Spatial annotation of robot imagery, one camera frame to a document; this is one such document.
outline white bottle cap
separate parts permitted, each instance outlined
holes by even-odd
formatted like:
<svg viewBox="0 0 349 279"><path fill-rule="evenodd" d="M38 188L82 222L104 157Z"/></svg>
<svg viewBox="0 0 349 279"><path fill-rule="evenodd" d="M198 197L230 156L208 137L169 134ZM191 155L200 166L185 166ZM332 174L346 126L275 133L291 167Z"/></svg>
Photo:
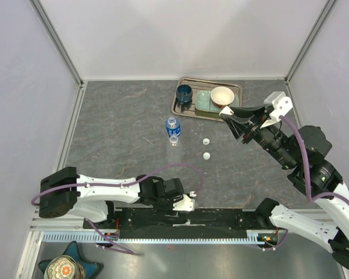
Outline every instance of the white bottle cap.
<svg viewBox="0 0 349 279"><path fill-rule="evenodd" d="M210 157L211 157L211 154L209 154L208 152L205 152L205 153L203 154L204 160L208 160Z"/></svg>

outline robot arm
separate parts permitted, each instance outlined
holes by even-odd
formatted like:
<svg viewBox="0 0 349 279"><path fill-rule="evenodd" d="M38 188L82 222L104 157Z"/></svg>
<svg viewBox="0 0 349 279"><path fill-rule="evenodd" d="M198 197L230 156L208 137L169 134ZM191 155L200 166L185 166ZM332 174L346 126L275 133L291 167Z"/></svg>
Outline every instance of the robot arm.
<svg viewBox="0 0 349 279"><path fill-rule="evenodd" d="M66 167L44 178L41 181L41 192L65 184L78 183L83 186L42 196L39 216L54 218L68 213L100 223L114 220L113 201L152 205L155 209L167 211L190 212L195 209L195 193L184 194L179 178L164 181L160 177L149 177L134 183L143 177L122 180L94 178L77 174L75 167ZM107 184L119 186L106 187Z"/></svg>
<svg viewBox="0 0 349 279"><path fill-rule="evenodd" d="M276 123L280 115L292 108L289 97L274 92L258 108L228 108L220 115L228 124L236 139L247 144L255 140L284 170L293 170L287 177L293 186L306 194L304 164L298 142L294 135L286 136ZM303 126L299 129L308 154L311 194L334 193L349 201L349 191L339 172L325 160L332 148L319 127ZM324 196L315 201L337 226L320 223L290 211L279 203L265 199L257 208L262 223L286 228L324 247L336 261L349 269L349 202L335 196Z"/></svg>

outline gray marble tabletop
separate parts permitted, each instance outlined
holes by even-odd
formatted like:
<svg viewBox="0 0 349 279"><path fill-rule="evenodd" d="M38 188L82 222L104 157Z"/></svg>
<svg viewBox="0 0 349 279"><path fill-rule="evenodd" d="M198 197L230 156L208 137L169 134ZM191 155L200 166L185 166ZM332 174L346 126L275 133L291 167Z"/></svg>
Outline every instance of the gray marble tabletop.
<svg viewBox="0 0 349 279"><path fill-rule="evenodd" d="M243 88L243 106L258 106L273 91L286 91L282 80L233 80ZM67 165L101 178L129 178L167 164L165 119L177 81L93 81L86 94ZM266 197L289 208L313 208L289 182L280 165L258 144L236 141L224 122L179 116L183 161L202 170L204 190L196 198L205 208L256 208ZM291 134L283 125L283 131ZM211 143L202 144L203 138ZM209 152L211 158L203 159ZM179 177L186 191L199 186L196 172L185 167L163 171Z"/></svg>

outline tray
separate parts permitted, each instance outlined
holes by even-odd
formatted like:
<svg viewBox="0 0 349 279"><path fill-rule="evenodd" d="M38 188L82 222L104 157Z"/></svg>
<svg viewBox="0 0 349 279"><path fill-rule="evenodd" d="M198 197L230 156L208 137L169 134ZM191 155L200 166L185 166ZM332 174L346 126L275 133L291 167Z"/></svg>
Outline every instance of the tray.
<svg viewBox="0 0 349 279"><path fill-rule="evenodd" d="M203 112L220 113L221 111L221 108L212 103L210 90L199 90L194 103L195 108ZM239 106L239 97L235 96L234 101L229 106Z"/></svg>
<svg viewBox="0 0 349 279"><path fill-rule="evenodd" d="M174 92L174 98L173 98L172 107L171 107L171 111L174 115L182 115L182 116L188 116L188 117L222 121L218 113L202 112L195 108L196 97L199 90L212 91L215 87L218 87L218 86L225 86L227 88L230 88L234 92L234 94L238 96L239 106L242 105L243 89L240 85L219 83L217 81L197 80L195 78L189 78L189 77L181 78L179 80L179 83L177 84L177 87L183 84L187 84L192 87L193 100L191 100L191 102L189 103L184 103L181 105L180 102L178 102L176 99L176 92Z"/></svg>

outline metal serving tray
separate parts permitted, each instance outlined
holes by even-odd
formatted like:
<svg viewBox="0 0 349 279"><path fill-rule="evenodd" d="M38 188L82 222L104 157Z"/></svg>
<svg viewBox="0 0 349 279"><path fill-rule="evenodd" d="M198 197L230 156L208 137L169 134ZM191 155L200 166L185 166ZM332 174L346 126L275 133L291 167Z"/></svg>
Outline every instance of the metal serving tray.
<svg viewBox="0 0 349 279"><path fill-rule="evenodd" d="M172 107L171 107L171 111L174 115L182 115L182 116L188 116L188 117L222 121L218 113L202 112L195 108L196 97L199 90L212 91L215 87L218 87L218 86L225 86L227 88L230 88L234 92L234 94L239 97L239 106L242 106L243 89L240 85L219 83L217 81L197 80L189 77L181 78L179 80L179 83L177 84L177 87L183 84L187 84L193 89L193 100L191 100L191 102L189 103L184 103L181 105L180 102L178 102L176 99L176 92L174 92L174 98L173 98Z"/></svg>

